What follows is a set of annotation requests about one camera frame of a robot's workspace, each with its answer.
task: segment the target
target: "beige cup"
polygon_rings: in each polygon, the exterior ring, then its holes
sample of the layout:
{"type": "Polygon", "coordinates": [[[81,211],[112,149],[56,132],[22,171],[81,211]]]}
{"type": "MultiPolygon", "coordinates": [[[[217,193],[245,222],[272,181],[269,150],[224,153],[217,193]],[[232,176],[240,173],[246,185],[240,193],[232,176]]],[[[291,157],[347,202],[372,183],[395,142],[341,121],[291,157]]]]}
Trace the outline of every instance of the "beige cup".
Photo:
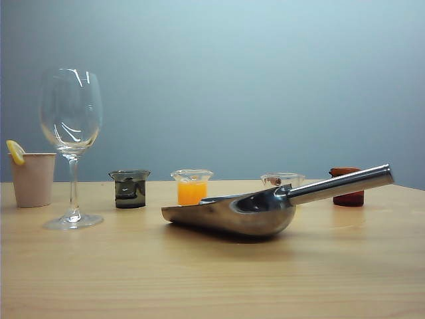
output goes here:
{"type": "Polygon", "coordinates": [[[17,207],[39,207],[51,203],[56,153],[25,153],[17,165],[9,154],[17,207]]]}

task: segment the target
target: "small beaker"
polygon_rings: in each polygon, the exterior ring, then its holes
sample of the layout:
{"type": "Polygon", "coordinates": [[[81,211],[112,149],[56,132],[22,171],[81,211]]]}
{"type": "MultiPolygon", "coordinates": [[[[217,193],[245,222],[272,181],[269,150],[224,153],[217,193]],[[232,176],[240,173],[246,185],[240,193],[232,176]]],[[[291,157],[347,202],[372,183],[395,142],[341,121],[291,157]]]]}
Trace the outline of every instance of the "small beaker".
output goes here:
{"type": "Polygon", "coordinates": [[[179,169],[171,173],[177,181],[179,205],[196,205],[207,196],[207,182],[214,173],[207,169],[179,169]]]}
{"type": "MultiPolygon", "coordinates": [[[[341,175],[354,173],[355,171],[360,171],[357,167],[333,167],[329,171],[329,174],[332,177],[338,177],[341,175]]],[[[354,193],[345,194],[341,196],[335,196],[333,198],[333,203],[339,206],[363,206],[365,202],[365,191],[356,191],[354,193]]]]}
{"type": "Polygon", "coordinates": [[[136,208],[146,206],[145,182],[151,172],[145,169],[111,171],[115,181],[115,206],[136,208]]]}
{"type": "Polygon", "coordinates": [[[261,175],[261,180],[266,187],[275,187],[291,184],[292,188],[298,187],[303,182],[305,176],[297,173],[266,173],[261,175]]]}

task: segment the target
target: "metal handle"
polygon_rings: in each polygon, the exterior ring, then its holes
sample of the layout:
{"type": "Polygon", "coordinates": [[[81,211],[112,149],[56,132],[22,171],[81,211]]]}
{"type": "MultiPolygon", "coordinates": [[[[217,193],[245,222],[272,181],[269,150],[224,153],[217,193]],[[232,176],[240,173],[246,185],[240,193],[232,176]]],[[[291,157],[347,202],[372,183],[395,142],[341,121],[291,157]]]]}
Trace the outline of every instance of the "metal handle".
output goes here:
{"type": "Polygon", "coordinates": [[[287,192],[291,205],[309,203],[355,191],[393,183],[389,164],[356,171],[325,181],[293,188],[287,192]]]}

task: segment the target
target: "beaker with orange liquid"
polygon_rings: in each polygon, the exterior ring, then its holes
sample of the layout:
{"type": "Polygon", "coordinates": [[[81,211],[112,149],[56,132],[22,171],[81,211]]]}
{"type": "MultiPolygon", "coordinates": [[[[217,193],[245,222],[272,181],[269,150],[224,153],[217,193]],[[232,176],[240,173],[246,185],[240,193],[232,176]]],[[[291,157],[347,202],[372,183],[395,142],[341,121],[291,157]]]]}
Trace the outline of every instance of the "beaker with orange liquid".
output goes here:
{"type": "Polygon", "coordinates": [[[207,183],[214,173],[207,169],[179,169],[171,173],[177,181],[179,205],[196,205],[207,196],[207,183]]]}

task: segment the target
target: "beaker with dark liquid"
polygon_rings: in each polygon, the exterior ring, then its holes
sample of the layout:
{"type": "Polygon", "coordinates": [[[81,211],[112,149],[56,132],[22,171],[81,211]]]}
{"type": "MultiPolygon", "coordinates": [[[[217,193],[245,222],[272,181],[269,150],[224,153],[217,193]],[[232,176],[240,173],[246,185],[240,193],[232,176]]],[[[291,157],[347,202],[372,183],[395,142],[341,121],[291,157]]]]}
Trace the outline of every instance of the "beaker with dark liquid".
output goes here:
{"type": "Polygon", "coordinates": [[[151,172],[145,169],[111,171],[115,181],[115,206],[136,208],[146,206],[146,179],[151,172]]]}

